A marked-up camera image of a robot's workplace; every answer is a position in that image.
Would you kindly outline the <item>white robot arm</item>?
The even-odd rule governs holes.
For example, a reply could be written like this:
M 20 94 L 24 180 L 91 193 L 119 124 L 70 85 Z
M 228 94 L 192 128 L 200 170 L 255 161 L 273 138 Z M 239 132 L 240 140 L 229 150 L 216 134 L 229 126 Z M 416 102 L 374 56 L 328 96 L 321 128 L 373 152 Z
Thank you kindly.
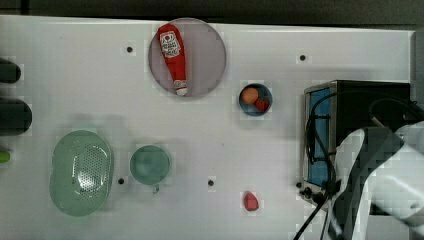
M 368 127 L 350 133 L 336 151 L 336 183 L 324 240 L 365 240 L 373 205 L 423 233 L 423 124 L 397 131 Z

